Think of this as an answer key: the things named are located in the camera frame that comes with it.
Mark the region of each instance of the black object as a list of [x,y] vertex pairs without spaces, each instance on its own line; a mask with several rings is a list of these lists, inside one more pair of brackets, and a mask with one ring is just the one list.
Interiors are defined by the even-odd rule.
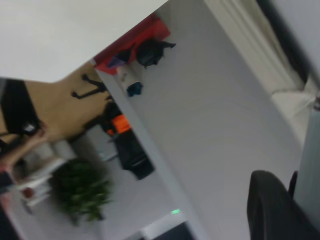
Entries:
[[175,43],[149,38],[137,47],[136,60],[145,68],[151,65],[157,65],[159,60],[164,56],[164,49],[172,49],[175,45]]
[[89,91],[85,94],[82,94],[82,95],[78,95],[75,91],[73,91],[71,93],[71,96],[76,98],[76,99],[84,99],[86,97],[89,97],[91,95],[94,95],[94,94],[97,94],[97,93],[103,93],[103,92],[106,92],[107,91],[107,88],[105,86],[105,84],[103,82],[100,82],[100,81],[94,81],[94,80],[91,80],[87,74],[83,74],[81,76],[81,79],[85,82],[88,82],[92,85],[95,85],[97,86],[96,89],[92,90],[92,91]]
[[272,173],[254,171],[247,201],[251,240],[320,240],[320,233]]
[[40,129],[37,116],[25,83],[22,80],[6,80],[1,108],[8,134],[32,135]]
[[138,180],[141,180],[155,169],[131,129],[123,133],[117,133],[112,119],[121,114],[122,112],[115,102],[107,103],[100,119],[100,125],[105,132],[111,129],[115,133],[112,138],[122,169],[131,171]]
[[299,45],[288,30],[285,22],[273,6],[273,1],[256,0],[256,2],[268,19],[290,65],[299,74],[302,81],[306,83],[310,72],[310,64],[305,58],[303,51],[299,49]]
[[9,173],[6,171],[0,172],[0,195],[9,191],[9,187],[14,184]]
[[132,49],[135,47],[135,43],[128,49],[121,50],[117,55],[113,56],[110,62],[107,64],[108,68],[116,68],[118,66],[127,64],[131,57]]
[[20,240],[16,230],[12,226],[7,214],[0,204],[0,239],[1,240]]
[[154,240],[194,240],[185,222],[170,229]]
[[291,177],[289,189],[288,189],[288,193],[292,198],[294,198],[294,195],[295,195],[297,179],[298,179],[298,171],[295,171]]

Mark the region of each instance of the green light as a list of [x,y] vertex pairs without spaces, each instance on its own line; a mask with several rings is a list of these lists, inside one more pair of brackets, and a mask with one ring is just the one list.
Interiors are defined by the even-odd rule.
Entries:
[[180,209],[179,208],[176,209],[176,210],[171,211],[171,214],[178,214],[178,213],[180,213]]

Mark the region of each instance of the orange object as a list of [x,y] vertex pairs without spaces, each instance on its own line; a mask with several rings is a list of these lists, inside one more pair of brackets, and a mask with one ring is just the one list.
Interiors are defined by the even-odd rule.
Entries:
[[[122,134],[128,130],[131,129],[131,126],[127,120],[127,118],[125,117],[125,115],[121,114],[119,116],[116,116],[115,118],[112,119],[112,124],[116,129],[116,132],[118,134]],[[112,129],[109,129],[106,131],[109,135],[114,135],[114,131]]]

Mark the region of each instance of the green plant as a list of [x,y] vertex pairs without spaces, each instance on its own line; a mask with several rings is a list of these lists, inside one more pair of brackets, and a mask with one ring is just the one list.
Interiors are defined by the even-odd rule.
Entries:
[[81,216],[88,221],[102,220],[101,206],[110,202],[111,182],[88,161],[70,160],[53,174],[53,185],[62,209],[75,225]]

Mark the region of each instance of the white ceiling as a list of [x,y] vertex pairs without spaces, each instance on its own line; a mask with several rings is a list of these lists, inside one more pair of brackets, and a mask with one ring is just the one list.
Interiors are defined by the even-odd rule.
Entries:
[[0,77],[53,83],[167,0],[0,0]]

